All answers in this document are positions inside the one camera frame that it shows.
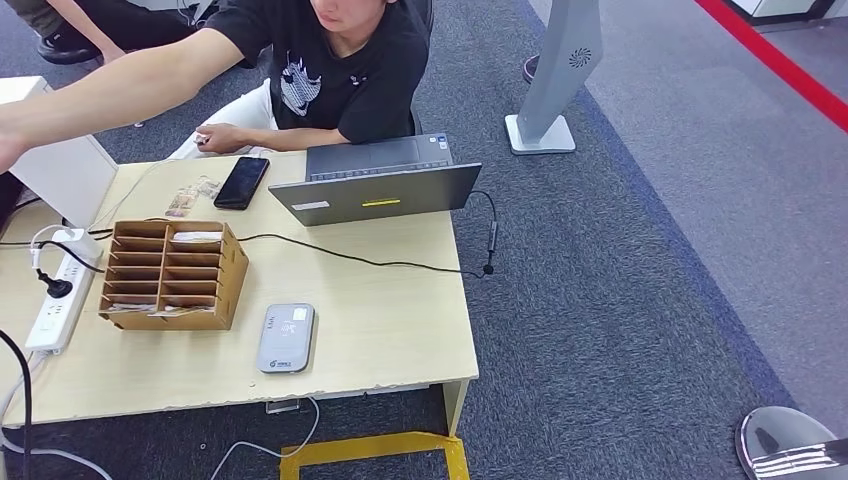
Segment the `person's left hand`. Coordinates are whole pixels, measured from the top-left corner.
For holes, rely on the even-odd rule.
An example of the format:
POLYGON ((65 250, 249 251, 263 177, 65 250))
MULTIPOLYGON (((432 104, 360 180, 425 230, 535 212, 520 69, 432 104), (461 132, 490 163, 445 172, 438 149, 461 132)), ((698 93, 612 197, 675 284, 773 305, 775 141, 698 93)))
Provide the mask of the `person's left hand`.
POLYGON ((244 130, 232 124, 207 124, 195 129, 195 145, 203 153, 232 154, 249 143, 244 130))

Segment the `person's right hand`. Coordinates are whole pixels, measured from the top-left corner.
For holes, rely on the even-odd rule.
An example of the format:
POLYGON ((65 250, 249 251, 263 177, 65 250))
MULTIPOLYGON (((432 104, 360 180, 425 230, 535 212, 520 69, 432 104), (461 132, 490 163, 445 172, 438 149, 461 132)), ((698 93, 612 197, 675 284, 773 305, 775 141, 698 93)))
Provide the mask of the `person's right hand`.
POLYGON ((8 122, 2 121, 0 127, 0 169, 9 171, 30 149, 28 138, 8 122))

